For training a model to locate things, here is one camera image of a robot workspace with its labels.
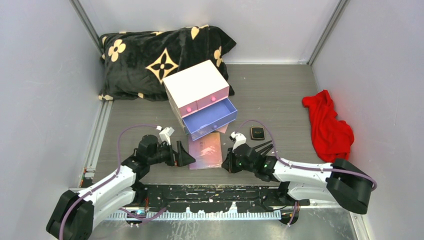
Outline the blue drawer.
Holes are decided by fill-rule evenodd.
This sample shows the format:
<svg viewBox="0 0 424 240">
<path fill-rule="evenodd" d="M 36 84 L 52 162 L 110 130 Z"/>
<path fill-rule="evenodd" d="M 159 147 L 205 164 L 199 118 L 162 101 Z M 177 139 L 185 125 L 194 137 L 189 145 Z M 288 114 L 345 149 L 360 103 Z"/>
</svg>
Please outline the blue drawer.
<svg viewBox="0 0 424 240">
<path fill-rule="evenodd" d="M 228 99 L 223 99 L 202 110 L 182 118 L 192 140 L 216 131 L 236 120 L 238 110 Z"/>
</svg>

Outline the red cloth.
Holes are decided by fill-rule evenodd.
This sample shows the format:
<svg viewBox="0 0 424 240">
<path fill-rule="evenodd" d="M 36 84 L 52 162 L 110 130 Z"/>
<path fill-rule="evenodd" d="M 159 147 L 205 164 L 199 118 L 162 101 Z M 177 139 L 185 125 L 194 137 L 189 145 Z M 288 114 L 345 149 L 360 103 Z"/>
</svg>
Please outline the red cloth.
<svg viewBox="0 0 424 240">
<path fill-rule="evenodd" d="M 348 160 L 354 133 L 346 121 L 337 119 L 330 93 L 324 89 L 316 95 L 303 97 L 301 103 L 308 110 L 311 142 L 317 156 L 327 163 Z"/>
</svg>

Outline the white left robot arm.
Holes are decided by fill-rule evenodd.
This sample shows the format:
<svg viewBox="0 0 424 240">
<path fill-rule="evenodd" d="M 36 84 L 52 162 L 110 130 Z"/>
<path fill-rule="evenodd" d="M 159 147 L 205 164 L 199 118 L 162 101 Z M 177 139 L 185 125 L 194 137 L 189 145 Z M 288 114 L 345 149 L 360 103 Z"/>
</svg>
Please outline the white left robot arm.
<svg viewBox="0 0 424 240">
<path fill-rule="evenodd" d="M 176 150 L 155 135 L 143 136 L 133 153 L 101 181 L 78 192 L 65 191 L 59 198 L 46 231 L 58 240 L 87 240 L 96 226 L 118 209 L 132 204 L 141 206 L 148 199 L 147 187 L 141 179 L 155 164 L 183 167 L 195 163 L 176 142 Z"/>
</svg>

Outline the black floral plush blanket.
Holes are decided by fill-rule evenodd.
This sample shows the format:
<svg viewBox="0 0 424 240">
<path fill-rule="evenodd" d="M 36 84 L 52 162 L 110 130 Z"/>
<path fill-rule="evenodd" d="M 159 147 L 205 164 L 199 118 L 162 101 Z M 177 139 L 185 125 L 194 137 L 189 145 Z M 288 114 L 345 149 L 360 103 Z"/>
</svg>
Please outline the black floral plush blanket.
<svg viewBox="0 0 424 240">
<path fill-rule="evenodd" d="M 208 60 L 228 80 L 223 55 L 237 45 L 222 29 L 208 24 L 170 31 L 105 33 L 98 42 L 104 65 L 101 101 L 167 101 L 163 79 Z"/>
</svg>

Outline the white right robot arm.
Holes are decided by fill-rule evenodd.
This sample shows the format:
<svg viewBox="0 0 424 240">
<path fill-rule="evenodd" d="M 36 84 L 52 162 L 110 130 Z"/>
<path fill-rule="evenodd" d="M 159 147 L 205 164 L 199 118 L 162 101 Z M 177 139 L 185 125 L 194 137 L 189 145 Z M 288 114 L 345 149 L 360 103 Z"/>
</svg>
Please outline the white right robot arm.
<svg viewBox="0 0 424 240">
<path fill-rule="evenodd" d="M 319 164 L 295 162 L 267 155 L 246 143 L 229 148 L 221 166 L 231 174 L 248 171 L 264 182 L 278 183 L 276 197 L 284 206 L 321 200 L 364 215 L 374 187 L 367 174 L 345 159 Z"/>
</svg>

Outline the black square compact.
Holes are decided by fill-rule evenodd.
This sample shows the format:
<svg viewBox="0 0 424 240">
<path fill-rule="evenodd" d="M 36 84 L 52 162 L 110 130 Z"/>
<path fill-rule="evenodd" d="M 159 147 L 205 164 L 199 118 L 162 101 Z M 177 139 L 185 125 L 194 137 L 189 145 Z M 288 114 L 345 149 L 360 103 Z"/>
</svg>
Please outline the black square compact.
<svg viewBox="0 0 424 240">
<path fill-rule="evenodd" d="M 252 126 L 250 128 L 250 139 L 253 141 L 263 141 L 266 138 L 263 126 Z"/>
</svg>

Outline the white pink drawer organizer box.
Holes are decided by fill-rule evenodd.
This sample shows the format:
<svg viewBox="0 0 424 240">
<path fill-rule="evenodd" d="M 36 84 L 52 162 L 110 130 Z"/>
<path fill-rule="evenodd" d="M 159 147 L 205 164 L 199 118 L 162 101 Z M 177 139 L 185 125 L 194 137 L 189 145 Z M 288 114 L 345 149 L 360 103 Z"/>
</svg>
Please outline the white pink drawer organizer box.
<svg viewBox="0 0 424 240">
<path fill-rule="evenodd" d="M 211 60 L 168 75 L 163 84 L 172 111 L 190 137 L 182 118 L 229 99 L 230 95 L 230 85 Z"/>
</svg>

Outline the small pink card packet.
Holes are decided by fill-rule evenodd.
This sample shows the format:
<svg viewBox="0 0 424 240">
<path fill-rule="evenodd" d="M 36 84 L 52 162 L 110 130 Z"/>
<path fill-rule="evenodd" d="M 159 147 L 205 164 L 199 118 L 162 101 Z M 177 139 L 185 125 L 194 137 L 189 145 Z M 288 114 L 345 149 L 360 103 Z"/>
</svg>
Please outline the small pink card packet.
<svg viewBox="0 0 424 240">
<path fill-rule="evenodd" d="M 228 124 L 225 124 L 222 127 L 217 128 L 216 131 L 219 132 L 219 133 L 225 134 L 227 129 L 228 129 L 228 126 L 229 126 Z"/>
</svg>

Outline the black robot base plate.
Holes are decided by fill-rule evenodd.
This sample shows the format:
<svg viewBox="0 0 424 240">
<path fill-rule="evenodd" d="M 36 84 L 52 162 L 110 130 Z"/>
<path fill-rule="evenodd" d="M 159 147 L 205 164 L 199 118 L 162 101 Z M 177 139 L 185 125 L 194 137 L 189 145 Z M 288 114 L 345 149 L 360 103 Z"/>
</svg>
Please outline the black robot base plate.
<svg viewBox="0 0 424 240">
<path fill-rule="evenodd" d="M 286 209 L 294 202 L 283 197 L 283 190 L 269 185 L 144 185 L 141 196 L 127 207 L 152 212 L 163 208 L 170 213 L 226 213 L 231 206 L 237 213 L 265 213 Z"/>
</svg>

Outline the black fan makeup brush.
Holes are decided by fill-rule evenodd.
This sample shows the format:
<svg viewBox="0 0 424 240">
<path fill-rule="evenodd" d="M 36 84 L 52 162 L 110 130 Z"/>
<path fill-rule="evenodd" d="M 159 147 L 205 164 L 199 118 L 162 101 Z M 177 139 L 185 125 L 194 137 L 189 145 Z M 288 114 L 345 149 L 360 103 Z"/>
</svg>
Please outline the black fan makeup brush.
<svg viewBox="0 0 424 240">
<path fill-rule="evenodd" d="M 265 156 L 270 150 L 272 150 L 274 147 L 271 140 L 261 143 L 259 145 L 256 145 L 253 147 L 253 149 L 260 154 L 261 156 Z"/>
</svg>

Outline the holographic eyeshadow palette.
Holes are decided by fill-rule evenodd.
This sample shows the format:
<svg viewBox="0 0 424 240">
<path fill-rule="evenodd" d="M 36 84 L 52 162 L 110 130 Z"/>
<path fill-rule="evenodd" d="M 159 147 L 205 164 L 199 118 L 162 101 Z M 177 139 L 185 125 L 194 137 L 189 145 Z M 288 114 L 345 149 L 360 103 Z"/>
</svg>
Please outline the holographic eyeshadow palette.
<svg viewBox="0 0 424 240">
<path fill-rule="evenodd" d="M 223 163 L 220 133 L 212 132 L 196 140 L 189 137 L 188 152 L 195 158 L 189 164 L 190 170 L 220 168 Z"/>
</svg>

